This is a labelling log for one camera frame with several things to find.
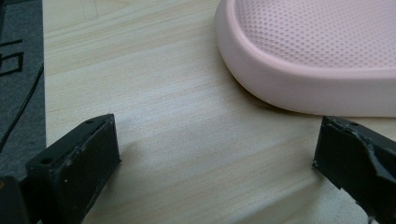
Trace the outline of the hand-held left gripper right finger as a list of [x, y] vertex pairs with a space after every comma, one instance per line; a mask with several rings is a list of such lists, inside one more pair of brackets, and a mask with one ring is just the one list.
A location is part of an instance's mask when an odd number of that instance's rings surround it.
[[323, 117], [313, 167], [379, 224], [396, 224], [396, 142], [356, 122]]

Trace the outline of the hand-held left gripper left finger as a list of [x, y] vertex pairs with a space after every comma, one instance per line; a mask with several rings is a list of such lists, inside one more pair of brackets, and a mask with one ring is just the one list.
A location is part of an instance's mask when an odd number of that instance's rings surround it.
[[26, 164], [43, 224], [81, 224], [120, 163], [112, 114], [88, 119]]

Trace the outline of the grey floor mat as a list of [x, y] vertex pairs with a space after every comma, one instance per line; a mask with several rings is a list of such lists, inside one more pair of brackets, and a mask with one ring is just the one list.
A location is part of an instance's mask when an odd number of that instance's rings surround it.
[[42, 0], [0, 0], [0, 176], [46, 147]]

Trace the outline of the pink dotted silicone tray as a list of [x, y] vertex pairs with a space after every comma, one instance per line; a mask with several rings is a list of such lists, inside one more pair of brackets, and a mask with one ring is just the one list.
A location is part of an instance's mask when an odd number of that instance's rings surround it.
[[396, 0], [220, 0], [233, 77], [290, 111], [396, 117]]

